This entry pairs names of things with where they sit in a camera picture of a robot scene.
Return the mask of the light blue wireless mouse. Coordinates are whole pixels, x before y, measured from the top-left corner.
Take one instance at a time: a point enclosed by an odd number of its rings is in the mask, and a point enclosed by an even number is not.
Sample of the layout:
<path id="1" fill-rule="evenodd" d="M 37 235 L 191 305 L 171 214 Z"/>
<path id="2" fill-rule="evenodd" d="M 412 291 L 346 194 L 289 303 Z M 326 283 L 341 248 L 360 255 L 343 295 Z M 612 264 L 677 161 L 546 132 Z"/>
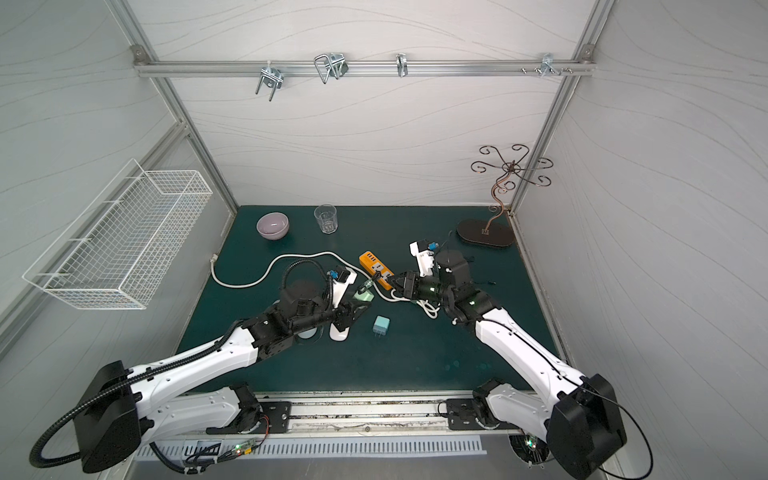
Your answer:
<path id="1" fill-rule="evenodd" d="M 318 333 L 318 330 L 319 330 L 318 327 L 314 327 L 298 333 L 297 336 L 302 340 L 308 340 L 313 338 Z"/>

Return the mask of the white wireless mouse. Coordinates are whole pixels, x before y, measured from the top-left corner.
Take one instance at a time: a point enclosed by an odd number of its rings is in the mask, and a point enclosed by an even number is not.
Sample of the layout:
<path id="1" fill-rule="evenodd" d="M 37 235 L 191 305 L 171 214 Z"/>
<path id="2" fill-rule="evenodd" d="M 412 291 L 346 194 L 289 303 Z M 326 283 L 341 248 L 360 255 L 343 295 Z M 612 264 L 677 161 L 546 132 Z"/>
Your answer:
<path id="1" fill-rule="evenodd" d="M 349 326 L 344 326 L 343 328 L 341 328 L 337 326 L 335 323 L 330 324 L 329 337 L 331 340 L 335 342 L 345 341 L 349 336 L 349 332 L 350 332 Z"/>

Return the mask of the mint green charger plug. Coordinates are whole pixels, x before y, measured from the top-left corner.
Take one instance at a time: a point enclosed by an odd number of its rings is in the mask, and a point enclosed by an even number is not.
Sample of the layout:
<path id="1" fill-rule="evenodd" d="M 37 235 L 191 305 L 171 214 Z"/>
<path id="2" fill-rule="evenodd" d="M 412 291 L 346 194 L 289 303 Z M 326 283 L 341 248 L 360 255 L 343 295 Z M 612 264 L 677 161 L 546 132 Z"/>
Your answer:
<path id="1" fill-rule="evenodd" d="M 384 316 L 377 316 L 374 320 L 372 332 L 377 336 L 385 336 L 389 331 L 391 320 Z"/>

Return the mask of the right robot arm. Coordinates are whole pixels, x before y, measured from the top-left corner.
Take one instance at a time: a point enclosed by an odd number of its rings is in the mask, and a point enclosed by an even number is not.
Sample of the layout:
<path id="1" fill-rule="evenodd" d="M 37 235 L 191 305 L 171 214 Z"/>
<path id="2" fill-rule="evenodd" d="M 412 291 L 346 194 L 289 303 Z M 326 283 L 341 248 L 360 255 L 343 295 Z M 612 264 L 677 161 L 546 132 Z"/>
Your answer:
<path id="1" fill-rule="evenodd" d="M 545 349 L 473 281 L 457 250 L 434 242 L 410 245 L 418 268 L 388 278 L 400 297 L 437 303 L 456 325 L 471 330 L 532 388 L 526 394 L 508 383 L 478 389 L 478 416 L 487 426 L 510 423 L 542 440 L 574 479 L 587 479 L 627 443 L 629 412 L 610 382 L 584 376 Z"/>

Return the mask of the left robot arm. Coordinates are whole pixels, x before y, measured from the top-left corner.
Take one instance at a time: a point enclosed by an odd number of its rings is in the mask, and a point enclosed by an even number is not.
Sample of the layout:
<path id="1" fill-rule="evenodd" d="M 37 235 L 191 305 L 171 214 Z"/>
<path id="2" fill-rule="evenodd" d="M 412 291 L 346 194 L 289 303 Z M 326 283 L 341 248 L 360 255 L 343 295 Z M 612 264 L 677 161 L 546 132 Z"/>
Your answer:
<path id="1" fill-rule="evenodd" d="M 344 332 L 370 303 L 352 289 L 362 269 L 342 262 L 326 270 L 313 255 L 293 260 L 278 300 L 255 317 L 235 321 L 217 339 L 149 364 L 127 368 L 115 361 L 102 367 L 78 404 L 33 444 L 30 465 L 47 469 L 77 462 L 83 472 L 99 473 L 166 437 L 256 428 L 262 407 L 248 386 L 211 394 L 194 388 L 271 358 L 323 325 Z"/>

